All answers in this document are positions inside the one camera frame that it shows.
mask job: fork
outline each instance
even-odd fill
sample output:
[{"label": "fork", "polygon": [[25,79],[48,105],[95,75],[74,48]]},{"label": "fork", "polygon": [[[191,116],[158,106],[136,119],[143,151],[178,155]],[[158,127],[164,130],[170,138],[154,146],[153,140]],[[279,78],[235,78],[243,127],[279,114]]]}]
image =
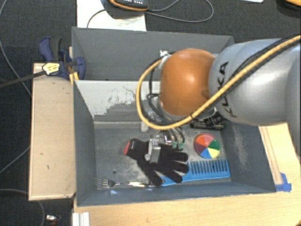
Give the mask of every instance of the fork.
[{"label": "fork", "polygon": [[135,186],[135,187],[151,187],[152,185],[149,183],[142,183],[142,182],[115,182],[110,179],[103,179],[103,178],[94,178],[94,184],[97,186],[97,189],[100,188],[111,188],[117,185],[125,184],[128,186]]}]

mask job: black glove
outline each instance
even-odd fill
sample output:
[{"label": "black glove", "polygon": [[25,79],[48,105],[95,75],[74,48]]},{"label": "black glove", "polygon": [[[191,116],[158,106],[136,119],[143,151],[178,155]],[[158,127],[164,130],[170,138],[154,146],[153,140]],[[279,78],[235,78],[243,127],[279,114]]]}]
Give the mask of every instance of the black glove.
[{"label": "black glove", "polygon": [[155,171],[161,172],[176,183],[182,182],[181,175],[175,171],[182,173],[188,172],[187,164],[178,162],[187,161],[188,155],[175,151],[171,146],[160,144],[161,150],[158,162],[150,163],[144,158],[145,154],[148,153],[148,146],[148,142],[132,139],[128,142],[123,154],[136,160],[138,166],[155,186],[160,186],[163,183],[163,180]]}]

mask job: black carpet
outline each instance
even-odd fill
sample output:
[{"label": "black carpet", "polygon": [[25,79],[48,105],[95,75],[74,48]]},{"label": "black carpet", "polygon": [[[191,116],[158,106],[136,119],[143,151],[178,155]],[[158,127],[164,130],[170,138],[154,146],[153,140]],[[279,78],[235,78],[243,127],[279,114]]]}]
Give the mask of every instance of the black carpet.
[{"label": "black carpet", "polygon": [[[163,8],[173,1],[148,0],[151,9]],[[147,15],[147,30],[232,35],[235,42],[300,33],[300,10],[289,9],[278,0],[264,0],[262,4],[238,0],[210,1],[214,16],[205,23],[189,24]],[[210,15],[210,7],[202,0],[183,0],[162,14],[199,20]],[[37,47],[39,40],[46,36],[62,37],[62,46],[67,48],[71,45],[72,26],[76,26],[76,0],[9,0],[0,17],[0,40],[22,77],[32,72],[34,61],[42,59]],[[1,53],[0,78],[16,78]],[[29,146],[30,126],[31,100],[22,85],[0,89],[0,170]],[[27,191],[28,165],[27,153],[0,174],[0,188]],[[71,200],[42,203],[45,214],[62,216],[58,226],[71,223]],[[39,205],[28,202],[25,195],[0,192],[0,225],[40,225],[41,219]]]}]

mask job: comb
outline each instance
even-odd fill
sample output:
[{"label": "comb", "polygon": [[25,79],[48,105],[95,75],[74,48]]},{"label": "comb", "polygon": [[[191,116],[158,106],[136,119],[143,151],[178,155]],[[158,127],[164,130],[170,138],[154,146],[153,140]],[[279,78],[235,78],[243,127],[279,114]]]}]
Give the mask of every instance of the comb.
[{"label": "comb", "polygon": [[[184,176],[182,176],[182,183],[230,177],[230,170],[226,159],[189,161],[187,165],[189,170]],[[176,184],[168,177],[162,177],[162,179],[164,180],[164,183],[161,186]]]}]

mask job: color wheel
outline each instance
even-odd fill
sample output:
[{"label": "color wheel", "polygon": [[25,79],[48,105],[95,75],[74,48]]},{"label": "color wheel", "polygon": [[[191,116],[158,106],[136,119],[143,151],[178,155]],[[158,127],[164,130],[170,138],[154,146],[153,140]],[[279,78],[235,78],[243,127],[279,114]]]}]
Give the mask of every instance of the color wheel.
[{"label": "color wheel", "polygon": [[217,158],[221,152],[218,140],[210,134],[200,134],[194,139],[196,152],[205,159]]}]

